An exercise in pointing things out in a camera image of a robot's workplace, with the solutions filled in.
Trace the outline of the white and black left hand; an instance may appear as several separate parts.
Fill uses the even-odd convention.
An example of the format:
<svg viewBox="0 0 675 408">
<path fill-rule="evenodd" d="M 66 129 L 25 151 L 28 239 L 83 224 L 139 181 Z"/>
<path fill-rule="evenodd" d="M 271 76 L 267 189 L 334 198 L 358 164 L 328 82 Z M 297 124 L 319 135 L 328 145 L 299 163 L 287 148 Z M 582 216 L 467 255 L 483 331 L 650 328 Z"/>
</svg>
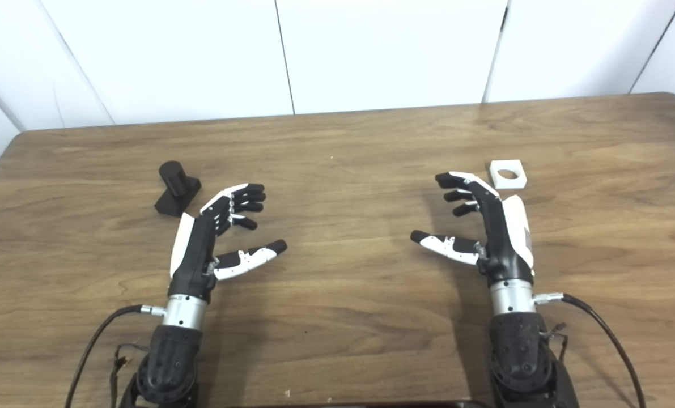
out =
<svg viewBox="0 0 675 408">
<path fill-rule="evenodd" d="M 265 199 L 263 184 L 237 184 L 213 196 L 197 217 L 182 214 L 172 247 L 164 326 L 201 331 L 218 282 L 255 270 L 286 251 L 286 242 L 276 240 L 248 250 L 213 254 L 217 238 L 231 227 L 257 229 L 258 224 L 243 213 L 259 213 Z"/>
</svg>

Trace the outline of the white and black right hand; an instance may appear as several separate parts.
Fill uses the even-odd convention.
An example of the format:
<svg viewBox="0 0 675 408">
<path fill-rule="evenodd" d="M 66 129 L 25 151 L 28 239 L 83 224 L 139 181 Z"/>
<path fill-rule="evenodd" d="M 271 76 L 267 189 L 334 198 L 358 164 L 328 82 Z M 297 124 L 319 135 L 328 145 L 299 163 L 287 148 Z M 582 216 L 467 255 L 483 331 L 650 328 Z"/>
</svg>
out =
<svg viewBox="0 0 675 408">
<path fill-rule="evenodd" d="M 477 267 L 487 281 L 494 315 L 536 313 L 533 298 L 534 256 L 524 202 L 512 195 L 506 199 L 479 176 L 465 172 L 436 174 L 446 189 L 444 200 L 462 201 L 453 209 L 461 217 L 482 216 L 486 242 L 414 230 L 410 239 L 446 258 Z"/>
</svg>

